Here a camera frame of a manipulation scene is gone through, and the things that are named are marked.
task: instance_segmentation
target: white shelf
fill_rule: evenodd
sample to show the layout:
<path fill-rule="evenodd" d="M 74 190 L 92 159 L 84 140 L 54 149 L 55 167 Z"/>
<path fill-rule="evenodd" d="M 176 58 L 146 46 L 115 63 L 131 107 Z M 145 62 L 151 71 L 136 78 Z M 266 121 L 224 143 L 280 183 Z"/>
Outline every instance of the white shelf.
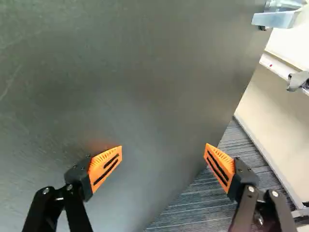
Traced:
<path fill-rule="evenodd" d="M 289 67 L 288 65 L 280 62 L 278 59 L 268 55 L 263 54 L 260 59 L 260 64 L 266 67 L 267 69 L 271 70 L 273 73 L 284 79 L 285 81 L 288 80 L 288 75 L 290 73 L 297 73 L 298 71 Z M 308 89 L 302 89 L 302 91 L 309 96 Z"/>

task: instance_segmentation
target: scratch mark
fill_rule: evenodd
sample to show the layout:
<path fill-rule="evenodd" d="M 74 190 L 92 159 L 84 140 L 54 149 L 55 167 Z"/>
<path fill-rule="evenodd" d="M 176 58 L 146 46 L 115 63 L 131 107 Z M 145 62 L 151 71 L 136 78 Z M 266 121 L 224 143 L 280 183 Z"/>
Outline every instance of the scratch mark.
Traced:
<path fill-rule="evenodd" d="M 0 95 L 0 101 L 2 101 L 4 99 L 4 97 L 7 95 L 11 85 L 13 84 L 18 72 L 20 71 L 22 65 L 19 65 L 15 71 L 13 72 L 13 74 L 10 76 L 9 80 L 7 80 L 7 85 L 4 89 L 4 91 L 2 92 L 2 94 Z"/>
<path fill-rule="evenodd" d="M 11 41 L 9 43 L 6 43 L 5 45 L 2 45 L 0 47 L 0 50 L 4 50 L 4 49 L 6 49 L 6 48 L 8 48 L 8 47 L 10 47 L 10 46 L 12 46 L 14 44 L 18 44 L 18 43 L 22 42 L 23 40 L 26 40 L 26 39 L 29 39 L 29 38 L 31 38 L 33 36 L 39 35 L 42 32 L 43 32 L 43 30 L 39 30 L 39 31 L 36 31 L 36 32 L 34 32 L 32 34 L 29 34 L 29 35 L 20 36 L 19 38 L 15 39 L 15 40 L 13 40 L 13 41 Z"/>

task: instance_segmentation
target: metal screw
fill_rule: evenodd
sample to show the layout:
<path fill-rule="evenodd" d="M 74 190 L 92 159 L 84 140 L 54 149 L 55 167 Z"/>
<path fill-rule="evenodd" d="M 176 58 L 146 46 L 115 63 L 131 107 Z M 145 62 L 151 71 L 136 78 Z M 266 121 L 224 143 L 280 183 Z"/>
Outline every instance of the metal screw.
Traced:
<path fill-rule="evenodd" d="M 49 188 L 45 188 L 44 190 L 43 190 L 43 194 L 45 195 L 45 194 L 47 194 L 49 192 Z"/>
<path fill-rule="evenodd" d="M 250 192 L 254 192 L 254 188 L 252 186 L 249 186 L 248 189 Z"/>
<path fill-rule="evenodd" d="M 71 191 L 72 188 L 73 188 L 73 185 L 68 185 L 68 186 L 67 186 L 67 191 Z"/>
<path fill-rule="evenodd" d="M 272 195 L 274 195 L 274 197 L 278 197 L 279 196 L 279 194 L 276 191 L 272 191 L 271 193 L 272 193 Z"/>

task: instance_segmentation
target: black bracket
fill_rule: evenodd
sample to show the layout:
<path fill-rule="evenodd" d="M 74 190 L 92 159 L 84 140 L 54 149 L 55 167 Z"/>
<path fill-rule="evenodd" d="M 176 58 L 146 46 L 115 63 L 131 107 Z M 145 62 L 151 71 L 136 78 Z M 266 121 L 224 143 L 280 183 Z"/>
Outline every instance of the black bracket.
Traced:
<path fill-rule="evenodd" d="M 22 232 L 55 232 L 63 209 L 66 210 L 71 232 L 93 232 L 80 186 L 71 184 L 60 189 L 48 186 L 37 191 Z"/>

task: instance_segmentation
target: floor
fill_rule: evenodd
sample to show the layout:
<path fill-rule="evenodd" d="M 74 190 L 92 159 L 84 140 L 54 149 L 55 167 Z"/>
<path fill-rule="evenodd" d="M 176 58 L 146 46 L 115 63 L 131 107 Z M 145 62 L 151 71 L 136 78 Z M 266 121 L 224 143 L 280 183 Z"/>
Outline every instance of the floor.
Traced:
<path fill-rule="evenodd" d="M 250 166 L 260 177 L 260 189 L 277 189 L 286 195 L 271 168 L 235 119 L 229 123 L 219 148 L 231 157 L 240 157 Z M 291 200 L 288 202 L 293 210 Z M 205 168 L 144 232 L 226 232 L 235 207 L 210 170 Z"/>

